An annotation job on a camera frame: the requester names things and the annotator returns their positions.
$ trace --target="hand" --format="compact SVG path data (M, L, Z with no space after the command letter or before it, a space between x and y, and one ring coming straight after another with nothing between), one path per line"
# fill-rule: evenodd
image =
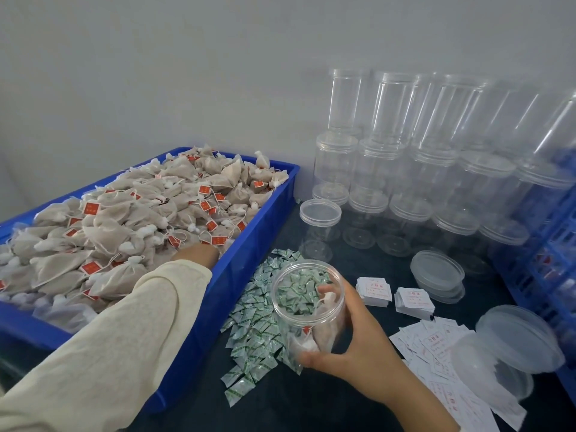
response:
M178 250L178 252L172 256L172 261L177 259L186 259L192 262L196 262L201 266L205 266L208 269L212 269L213 266L218 262L220 257L220 252L216 247L210 244L194 244L190 247Z
M319 293L331 290L319 287ZM354 334L346 353L303 352L299 362L308 368L339 377L366 397L388 404L412 372L404 365L378 321L366 309L350 283L344 280L347 317Z

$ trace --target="loose paper slip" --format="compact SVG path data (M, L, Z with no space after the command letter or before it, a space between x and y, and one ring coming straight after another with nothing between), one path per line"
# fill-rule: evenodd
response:
M383 277L359 277L356 290L367 306L387 307L392 301L390 285Z
M410 370L432 391L467 432L497 432L490 407L476 397L458 378L450 360L450 348L470 331L453 319L435 317L400 328L390 341L404 356ZM525 409L519 404L496 412L515 430L522 425Z
M425 290L420 288L398 288L394 295L396 312L429 320L434 313L434 304Z

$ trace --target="beige sleeve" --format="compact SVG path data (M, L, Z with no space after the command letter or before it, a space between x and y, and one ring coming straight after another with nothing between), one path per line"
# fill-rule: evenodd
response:
M167 262L0 398L0 431L115 431L156 391L198 315L209 269Z

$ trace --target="blue crate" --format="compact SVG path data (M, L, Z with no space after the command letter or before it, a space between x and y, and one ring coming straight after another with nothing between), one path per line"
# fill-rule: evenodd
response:
M169 153L176 156L188 149L189 147L179 147ZM234 154L224 152L222 154L229 158L234 157ZM165 157L166 153L157 156L160 161L163 161ZM242 156L242 159L256 162L256 158L250 156ZM193 383L202 359L215 341L220 327L290 215L295 204L294 182L300 167L276 160L271 160L270 165L277 169L287 170L288 181L274 190L268 202L213 268L212 280L206 288L194 326L166 372L158 391L144 405L144 412L154 414L165 410L176 402L185 389ZM0 243L6 242L11 236L14 224L32 224L34 215L49 204L62 202L71 196L80 197L92 190L95 185L104 186L113 181L122 172L123 170L4 222L0 225ZM47 350L55 350L71 337L71 334L33 318L30 313L1 302L0 332Z
M557 375L576 405L576 186L543 222L530 224L542 218L538 210L545 205L545 190L533 188L517 211L516 218L532 231L530 239L523 246L502 246L491 259L515 302L546 320L556 333L566 357Z

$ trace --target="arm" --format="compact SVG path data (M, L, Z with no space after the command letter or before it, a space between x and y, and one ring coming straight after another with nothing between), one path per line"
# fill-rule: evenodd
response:
M0 430L127 427L190 332L218 255L192 246L143 276L0 399Z
M407 432L460 430L442 403L396 354L356 290L348 282L345 289L346 309L354 329L348 350L343 355L304 352L300 363L342 378L369 399L385 404Z

